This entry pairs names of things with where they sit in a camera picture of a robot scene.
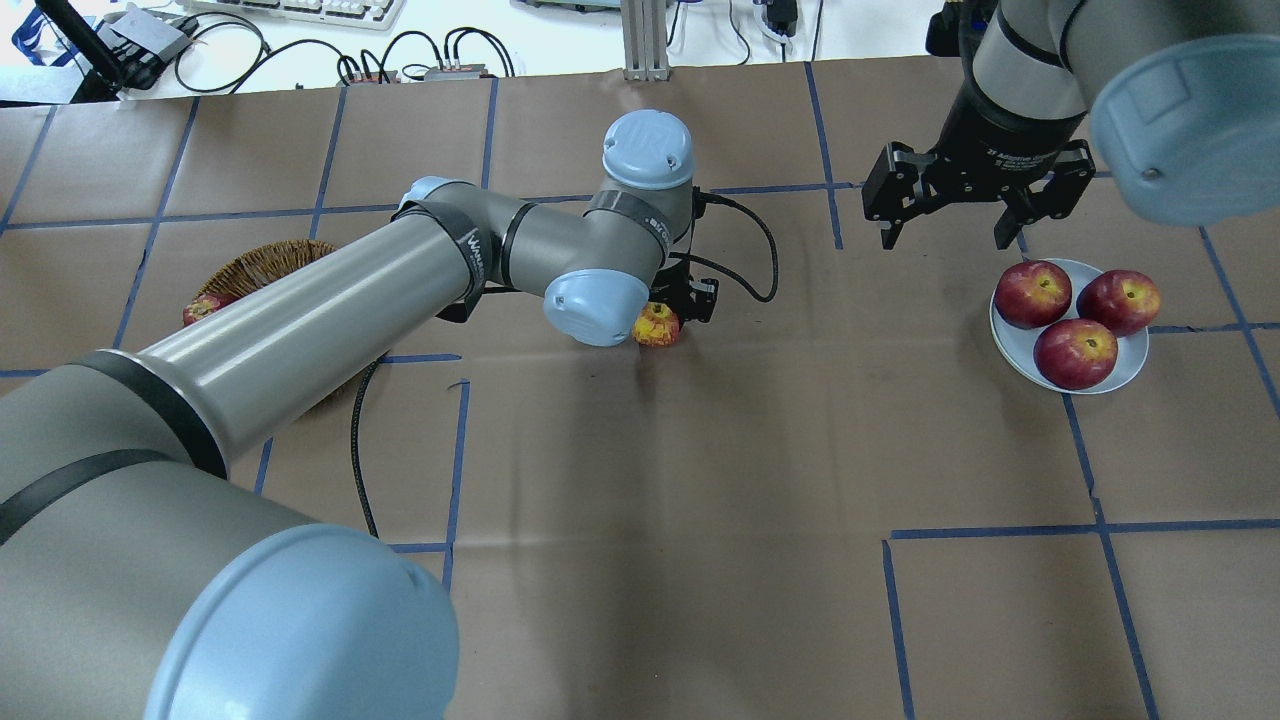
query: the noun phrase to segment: white bowl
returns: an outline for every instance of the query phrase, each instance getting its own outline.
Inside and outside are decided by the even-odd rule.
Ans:
[[[1075,300],[1080,296],[1080,291],[1084,290],[1084,286],[1089,284],[1089,281],[1093,278],[1101,275],[1102,270],[1075,260],[1060,260],[1057,258],[1047,258],[1046,260],[1066,270],[1066,275],[1071,278],[1071,306],[1068,307],[1062,319],[1079,318],[1080,314],[1075,311]],[[1129,337],[1116,338],[1116,343],[1119,345],[1116,366],[1105,380],[1084,389],[1062,389],[1044,379],[1044,375],[1036,369],[1033,352],[1036,350],[1036,340],[1043,329],[1044,328],[1033,328],[1024,331],[1006,323],[1005,319],[1000,316],[1000,313],[996,311],[996,293],[991,293],[991,337],[996,338],[996,347],[1000,348],[1000,354],[1004,355],[1005,360],[1009,360],[1009,364],[1027,379],[1056,392],[1066,392],[1070,395],[1100,395],[1123,387],[1125,383],[1138,377],[1138,372],[1142,370],[1142,365],[1147,361],[1147,350],[1151,346],[1151,338],[1147,336],[1147,328],[1143,328]]]

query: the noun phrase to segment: gray robotic arm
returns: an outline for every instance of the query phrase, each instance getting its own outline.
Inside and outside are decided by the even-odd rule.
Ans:
[[[1094,174],[1088,145],[1070,140],[1087,110],[1147,219],[1211,224],[1280,204],[1272,0],[961,0],[934,18],[929,49],[960,55],[965,82],[932,150],[891,142],[868,177],[863,208],[886,249],[951,202],[1005,202],[1001,247],[1068,215]]]
[[[630,113],[604,165],[584,217],[424,178],[349,246],[0,398],[0,716],[439,717],[458,661],[439,583],[227,468],[489,281],[582,342],[628,337],[691,227],[689,131]]]

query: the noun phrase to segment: keyboard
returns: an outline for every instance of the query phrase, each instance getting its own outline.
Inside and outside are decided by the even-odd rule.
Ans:
[[[220,10],[248,19],[285,18],[366,29],[387,29],[408,0],[178,0],[188,12]]]

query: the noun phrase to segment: red apple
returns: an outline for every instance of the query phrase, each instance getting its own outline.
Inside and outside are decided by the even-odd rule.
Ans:
[[[218,310],[227,307],[232,302],[236,302],[236,297],[230,295],[223,295],[219,292],[206,292],[204,295],[197,295],[195,300],[187,304],[182,309],[182,327],[187,327],[196,320],[207,318]]]
[[[1036,338],[1032,356],[1044,379],[1062,389],[1084,389],[1107,379],[1120,346],[1102,323],[1059,320]]]
[[[1128,337],[1156,319],[1160,290],[1138,270],[1107,270],[1084,286],[1075,309],[1082,318],[1102,323],[1116,337]]]
[[[1006,323],[1029,331],[1061,318],[1071,306],[1071,278],[1048,260],[1009,268],[996,283],[996,311]]]

